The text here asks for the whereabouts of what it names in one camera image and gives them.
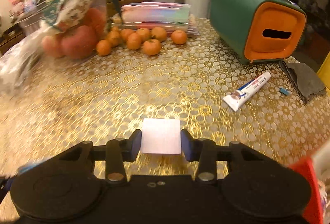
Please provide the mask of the white square pad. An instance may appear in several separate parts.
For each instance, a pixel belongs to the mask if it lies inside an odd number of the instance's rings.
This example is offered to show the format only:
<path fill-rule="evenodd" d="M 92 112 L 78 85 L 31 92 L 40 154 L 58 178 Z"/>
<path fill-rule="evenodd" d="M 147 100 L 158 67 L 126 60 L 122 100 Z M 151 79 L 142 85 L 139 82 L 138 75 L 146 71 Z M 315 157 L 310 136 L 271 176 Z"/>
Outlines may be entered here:
<path fill-rule="evenodd" d="M 146 118 L 143 120 L 140 152 L 143 154 L 181 154 L 179 119 Z"/>

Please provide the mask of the white toothpaste tube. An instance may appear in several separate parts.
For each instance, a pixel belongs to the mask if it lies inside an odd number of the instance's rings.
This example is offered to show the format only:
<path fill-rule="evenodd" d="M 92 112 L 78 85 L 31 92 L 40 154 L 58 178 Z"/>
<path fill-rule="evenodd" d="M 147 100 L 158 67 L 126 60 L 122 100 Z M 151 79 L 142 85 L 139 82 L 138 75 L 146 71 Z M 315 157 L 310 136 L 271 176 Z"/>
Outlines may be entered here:
<path fill-rule="evenodd" d="M 271 78 L 270 72 L 264 72 L 256 79 L 249 81 L 244 86 L 223 98 L 223 101 L 235 112 L 255 93 L 257 93 Z"/>

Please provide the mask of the small blue eraser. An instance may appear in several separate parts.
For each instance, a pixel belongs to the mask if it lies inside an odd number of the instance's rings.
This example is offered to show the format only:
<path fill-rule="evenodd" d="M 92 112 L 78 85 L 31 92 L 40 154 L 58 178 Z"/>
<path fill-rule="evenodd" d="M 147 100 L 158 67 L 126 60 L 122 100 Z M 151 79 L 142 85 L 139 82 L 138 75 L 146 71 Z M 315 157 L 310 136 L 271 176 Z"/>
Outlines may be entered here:
<path fill-rule="evenodd" d="M 279 92 L 285 96 L 289 96 L 291 92 L 283 87 L 280 87 Z"/>

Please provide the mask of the tangerine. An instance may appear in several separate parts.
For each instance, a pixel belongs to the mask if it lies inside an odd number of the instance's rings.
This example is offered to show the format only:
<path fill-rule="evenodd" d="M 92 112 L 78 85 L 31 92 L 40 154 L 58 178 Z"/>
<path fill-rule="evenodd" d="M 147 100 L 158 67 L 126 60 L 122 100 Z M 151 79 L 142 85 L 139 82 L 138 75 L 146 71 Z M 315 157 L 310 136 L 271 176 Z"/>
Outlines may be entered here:
<path fill-rule="evenodd" d="M 117 47 L 121 44 L 121 36 L 118 31 L 110 31 L 107 34 L 106 39 L 112 47 Z"/>
<path fill-rule="evenodd" d="M 130 50 L 140 49 L 142 44 L 142 39 L 139 34 L 132 33 L 126 40 L 127 48 Z"/>
<path fill-rule="evenodd" d="M 112 51 L 112 45 L 110 41 L 106 39 L 100 40 L 96 45 L 96 51 L 99 56 L 110 55 Z"/>
<path fill-rule="evenodd" d="M 148 56 L 157 55 L 161 50 L 161 43 L 157 39 L 149 39 L 143 43 L 142 50 Z"/>
<path fill-rule="evenodd" d="M 167 32 L 162 27 L 155 27 L 151 30 L 151 38 L 152 39 L 157 39 L 160 42 L 166 41 Z"/>
<path fill-rule="evenodd" d="M 171 40 L 176 45 L 183 45 L 187 41 L 187 33 L 182 30 L 176 30 L 172 32 Z"/>

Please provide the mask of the red white cardboard box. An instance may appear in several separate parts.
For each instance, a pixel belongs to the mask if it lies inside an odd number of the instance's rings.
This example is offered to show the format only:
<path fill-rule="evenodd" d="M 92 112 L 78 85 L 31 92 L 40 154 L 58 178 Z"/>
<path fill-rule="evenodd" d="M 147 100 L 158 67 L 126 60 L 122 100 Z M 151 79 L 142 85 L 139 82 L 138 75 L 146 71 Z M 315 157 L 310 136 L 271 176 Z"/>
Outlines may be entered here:
<path fill-rule="evenodd" d="M 303 217 L 309 223 L 329 223 L 329 141 L 290 168 L 301 174 L 312 190 Z"/>

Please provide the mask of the red apple right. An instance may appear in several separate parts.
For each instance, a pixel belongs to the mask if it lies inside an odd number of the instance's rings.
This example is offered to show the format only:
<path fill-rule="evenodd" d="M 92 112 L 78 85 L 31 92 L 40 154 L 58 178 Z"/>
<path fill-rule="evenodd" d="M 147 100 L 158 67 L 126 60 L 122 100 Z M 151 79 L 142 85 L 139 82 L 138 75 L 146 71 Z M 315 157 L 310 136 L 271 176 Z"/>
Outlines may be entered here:
<path fill-rule="evenodd" d="M 67 31 L 61 40 L 65 56 L 71 59 L 84 59 L 93 54 L 98 38 L 95 31 L 86 25 Z"/>

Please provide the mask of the red apple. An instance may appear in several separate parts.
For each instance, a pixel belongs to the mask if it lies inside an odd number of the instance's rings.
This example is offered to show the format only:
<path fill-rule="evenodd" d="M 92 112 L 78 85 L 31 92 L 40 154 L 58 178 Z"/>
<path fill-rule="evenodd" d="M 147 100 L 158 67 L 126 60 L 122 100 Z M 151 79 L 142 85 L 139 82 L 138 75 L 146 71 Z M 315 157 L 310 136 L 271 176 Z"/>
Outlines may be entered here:
<path fill-rule="evenodd" d="M 62 58 L 64 56 L 63 49 L 61 46 L 62 38 L 62 34 L 44 37 L 41 41 L 41 45 L 44 52 L 54 58 Z"/>
<path fill-rule="evenodd" d="M 65 56 L 71 59 L 84 59 L 93 54 L 98 38 L 95 31 L 86 25 L 67 31 L 61 40 Z"/>

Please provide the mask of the dark grey cloth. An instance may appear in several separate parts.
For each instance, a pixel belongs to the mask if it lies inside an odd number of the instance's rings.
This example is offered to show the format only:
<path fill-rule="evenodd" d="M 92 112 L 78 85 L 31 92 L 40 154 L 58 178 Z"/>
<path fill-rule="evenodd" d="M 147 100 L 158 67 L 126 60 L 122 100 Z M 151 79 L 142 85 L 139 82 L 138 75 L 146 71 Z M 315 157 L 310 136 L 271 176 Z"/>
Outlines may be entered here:
<path fill-rule="evenodd" d="M 325 84 L 307 64 L 280 60 L 279 66 L 290 79 L 305 103 L 309 102 L 315 96 L 327 94 Z"/>

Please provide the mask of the red apple left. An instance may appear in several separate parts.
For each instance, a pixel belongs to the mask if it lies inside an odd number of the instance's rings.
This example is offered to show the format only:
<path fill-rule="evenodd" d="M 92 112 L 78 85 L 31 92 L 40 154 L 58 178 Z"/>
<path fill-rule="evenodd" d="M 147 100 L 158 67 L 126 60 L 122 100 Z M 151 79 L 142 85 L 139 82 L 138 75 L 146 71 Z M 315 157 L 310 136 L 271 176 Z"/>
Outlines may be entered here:
<path fill-rule="evenodd" d="M 62 58 L 64 56 L 63 49 L 61 46 L 62 38 L 62 34 L 44 37 L 41 41 L 41 45 L 44 52 L 54 58 Z"/>

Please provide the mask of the green orange tissue box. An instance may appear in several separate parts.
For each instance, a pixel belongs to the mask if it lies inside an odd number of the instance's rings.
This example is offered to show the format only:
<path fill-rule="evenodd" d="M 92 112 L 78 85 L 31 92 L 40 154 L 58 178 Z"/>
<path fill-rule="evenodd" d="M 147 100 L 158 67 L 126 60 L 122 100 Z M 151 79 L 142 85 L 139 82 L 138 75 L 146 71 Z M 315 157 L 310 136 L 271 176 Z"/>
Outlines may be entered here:
<path fill-rule="evenodd" d="M 287 0 L 210 0 L 210 24 L 243 63 L 287 59 L 307 16 Z"/>

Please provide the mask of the clear crumpled plastic bag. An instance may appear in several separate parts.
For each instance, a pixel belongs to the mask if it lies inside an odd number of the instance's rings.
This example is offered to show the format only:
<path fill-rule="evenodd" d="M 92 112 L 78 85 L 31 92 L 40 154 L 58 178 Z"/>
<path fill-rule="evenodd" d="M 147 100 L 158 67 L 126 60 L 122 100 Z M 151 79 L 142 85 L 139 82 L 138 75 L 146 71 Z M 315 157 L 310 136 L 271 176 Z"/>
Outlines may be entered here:
<path fill-rule="evenodd" d="M 22 91 L 32 68 L 44 54 L 41 41 L 48 36 L 39 29 L 22 39 L 1 56 L 1 93 L 15 95 Z"/>

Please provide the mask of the colourful stationery box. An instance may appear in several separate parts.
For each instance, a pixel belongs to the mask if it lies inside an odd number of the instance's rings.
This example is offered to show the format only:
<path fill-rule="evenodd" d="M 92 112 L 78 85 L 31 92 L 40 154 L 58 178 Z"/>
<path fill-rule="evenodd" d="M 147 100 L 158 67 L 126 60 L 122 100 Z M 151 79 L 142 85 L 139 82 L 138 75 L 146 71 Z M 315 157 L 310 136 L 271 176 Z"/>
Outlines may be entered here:
<path fill-rule="evenodd" d="M 191 6 L 184 3 L 140 2 L 121 7 L 121 14 L 113 16 L 124 28 L 149 30 L 164 28 L 168 33 L 182 30 L 189 37 L 199 35 Z"/>

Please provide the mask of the yellow chair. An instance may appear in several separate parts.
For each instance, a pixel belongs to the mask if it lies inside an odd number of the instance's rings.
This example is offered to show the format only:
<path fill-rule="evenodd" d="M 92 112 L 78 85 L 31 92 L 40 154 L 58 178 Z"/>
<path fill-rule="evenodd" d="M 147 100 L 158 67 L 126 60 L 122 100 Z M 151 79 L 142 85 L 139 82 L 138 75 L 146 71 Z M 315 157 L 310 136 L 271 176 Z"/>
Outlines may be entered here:
<path fill-rule="evenodd" d="M 323 61 L 321 67 L 317 71 L 317 76 L 324 83 L 328 90 L 330 90 L 330 52 Z"/>

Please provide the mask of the clear glass fruit bowl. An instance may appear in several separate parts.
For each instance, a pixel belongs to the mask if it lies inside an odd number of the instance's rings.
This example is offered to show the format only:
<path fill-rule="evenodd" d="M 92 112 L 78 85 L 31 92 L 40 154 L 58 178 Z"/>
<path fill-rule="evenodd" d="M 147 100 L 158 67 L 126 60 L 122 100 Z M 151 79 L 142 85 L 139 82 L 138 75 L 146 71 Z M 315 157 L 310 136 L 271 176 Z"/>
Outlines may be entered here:
<path fill-rule="evenodd" d="M 79 25 L 91 26 L 99 35 L 106 25 L 106 0 L 45 0 L 19 17 L 26 36 L 40 28 L 66 32 Z"/>

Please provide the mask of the pink pig plush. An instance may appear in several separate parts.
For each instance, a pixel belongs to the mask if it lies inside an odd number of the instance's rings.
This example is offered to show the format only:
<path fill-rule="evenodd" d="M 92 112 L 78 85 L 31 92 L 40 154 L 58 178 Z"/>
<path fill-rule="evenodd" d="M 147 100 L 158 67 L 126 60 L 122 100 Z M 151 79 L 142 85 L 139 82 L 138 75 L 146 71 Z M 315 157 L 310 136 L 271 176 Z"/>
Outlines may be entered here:
<path fill-rule="evenodd" d="M 10 14 L 19 16 L 24 11 L 24 0 L 9 0 L 11 4 Z"/>

